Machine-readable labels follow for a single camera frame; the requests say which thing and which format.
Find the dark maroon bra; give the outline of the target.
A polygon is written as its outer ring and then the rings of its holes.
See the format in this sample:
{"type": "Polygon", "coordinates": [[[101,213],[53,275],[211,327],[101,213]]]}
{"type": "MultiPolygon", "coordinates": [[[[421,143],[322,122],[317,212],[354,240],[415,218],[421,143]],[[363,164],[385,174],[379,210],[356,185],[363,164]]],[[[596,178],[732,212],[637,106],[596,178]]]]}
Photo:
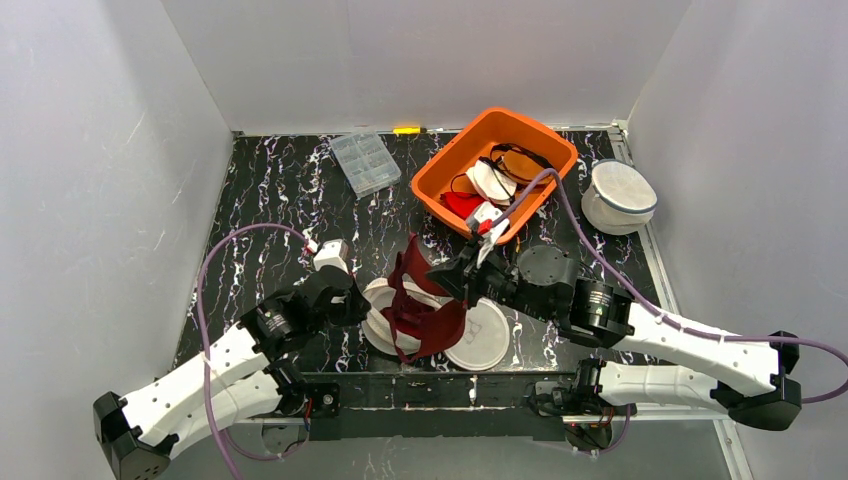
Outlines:
{"type": "Polygon", "coordinates": [[[415,287],[434,297],[448,297],[448,292],[427,278],[432,265],[421,253],[418,237],[409,235],[406,249],[399,252],[395,266],[387,277],[387,284],[395,293],[389,307],[381,314],[387,319],[395,352],[404,364],[414,363],[417,359],[443,352],[453,347],[463,337],[467,309],[461,302],[450,299],[438,309],[412,296],[413,291],[406,287],[403,277],[408,275],[415,287]],[[397,344],[398,334],[404,333],[420,341],[414,355],[405,354],[397,344]]]}

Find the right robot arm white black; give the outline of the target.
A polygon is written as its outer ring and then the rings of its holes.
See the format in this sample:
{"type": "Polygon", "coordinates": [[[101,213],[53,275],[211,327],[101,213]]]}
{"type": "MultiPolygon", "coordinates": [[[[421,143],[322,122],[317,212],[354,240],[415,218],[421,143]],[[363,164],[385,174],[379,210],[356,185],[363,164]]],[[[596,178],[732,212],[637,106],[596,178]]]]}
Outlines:
{"type": "Polygon", "coordinates": [[[426,271],[429,281],[469,306],[481,299],[552,323],[571,343],[638,352],[658,365],[582,360],[573,380],[537,393],[536,410],[571,415],[638,403],[703,408],[745,426],[784,431],[802,409],[798,382],[788,375],[798,360],[790,335],[765,343],[735,342],[730,333],[678,317],[667,325],[628,292],[583,277],[578,261],[553,246],[536,246],[513,264],[475,244],[426,271]]]}

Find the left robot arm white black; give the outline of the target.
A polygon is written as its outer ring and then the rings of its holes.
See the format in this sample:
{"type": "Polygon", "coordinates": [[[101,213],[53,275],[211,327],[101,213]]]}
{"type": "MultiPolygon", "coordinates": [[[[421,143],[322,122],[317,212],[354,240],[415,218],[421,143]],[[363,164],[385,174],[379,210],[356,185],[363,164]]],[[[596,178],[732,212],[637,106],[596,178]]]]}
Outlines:
{"type": "Polygon", "coordinates": [[[96,439],[117,479],[155,479],[188,447],[231,425],[280,413],[304,423],[334,417],[334,383],[308,383],[292,356],[329,327],[371,309],[355,280],[327,265],[245,313],[209,347],[151,384],[93,403],[96,439]]]}

